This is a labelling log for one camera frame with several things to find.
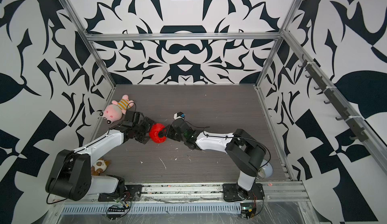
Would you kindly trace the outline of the red piggy bank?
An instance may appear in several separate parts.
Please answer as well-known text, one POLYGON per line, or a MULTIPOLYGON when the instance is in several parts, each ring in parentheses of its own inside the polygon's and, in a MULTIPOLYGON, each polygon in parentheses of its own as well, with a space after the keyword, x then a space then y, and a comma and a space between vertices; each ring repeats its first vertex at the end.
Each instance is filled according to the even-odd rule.
POLYGON ((163 143, 166 141, 167 137, 165 137, 165 138, 158 137, 158 132, 163 128, 165 128, 165 126, 161 123, 156 123, 152 126, 152 128, 149 132, 149 136, 154 143, 163 143))

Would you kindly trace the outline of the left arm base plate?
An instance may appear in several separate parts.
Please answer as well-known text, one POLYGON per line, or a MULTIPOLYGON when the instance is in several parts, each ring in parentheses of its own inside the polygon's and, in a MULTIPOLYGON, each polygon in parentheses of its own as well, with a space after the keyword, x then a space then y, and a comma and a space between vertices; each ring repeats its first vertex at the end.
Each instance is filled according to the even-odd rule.
POLYGON ((98 197, 99 202, 110 202, 121 200, 123 202, 138 201, 142 195, 143 185, 140 184, 131 184, 125 185, 123 188, 122 194, 119 195, 118 192, 105 194, 102 193, 98 197))

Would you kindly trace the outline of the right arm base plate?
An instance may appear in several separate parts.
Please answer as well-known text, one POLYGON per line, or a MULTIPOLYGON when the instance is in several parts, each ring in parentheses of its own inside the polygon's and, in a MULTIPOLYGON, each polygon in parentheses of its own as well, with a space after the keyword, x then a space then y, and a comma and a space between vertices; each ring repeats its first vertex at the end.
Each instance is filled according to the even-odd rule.
POLYGON ((263 200, 265 197, 263 186, 254 183, 250 191, 246 191, 237 184, 223 184, 223 199, 225 202, 263 200))

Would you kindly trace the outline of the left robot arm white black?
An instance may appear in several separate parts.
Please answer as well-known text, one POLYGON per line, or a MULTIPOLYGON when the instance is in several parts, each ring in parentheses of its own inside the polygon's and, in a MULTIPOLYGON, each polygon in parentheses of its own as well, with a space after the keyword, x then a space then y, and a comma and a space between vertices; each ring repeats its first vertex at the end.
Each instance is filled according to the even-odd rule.
POLYGON ((123 121, 74 150, 62 150, 56 156, 45 191, 64 199, 79 201, 87 195, 123 196, 125 181, 116 176, 93 176, 92 166, 105 154, 130 139, 145 144, 155 121, 141 112, 129 111, 123 121))

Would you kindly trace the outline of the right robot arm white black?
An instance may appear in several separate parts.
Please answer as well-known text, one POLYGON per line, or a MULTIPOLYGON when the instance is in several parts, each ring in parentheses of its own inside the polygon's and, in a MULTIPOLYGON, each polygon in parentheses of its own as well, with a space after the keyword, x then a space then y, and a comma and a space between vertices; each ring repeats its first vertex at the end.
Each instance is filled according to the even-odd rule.
POLYGON ((149 135, 156 143, 167 139, 181 141, 191 150, 213 150, 227 154, 240 170, 237 190, 248 193, 257 179, 271 177, 271 153, 243 129, 234 133, 210 133, 207 127, 196 127, 184 118, 175 119, 170 125, 155 124, 149 135))

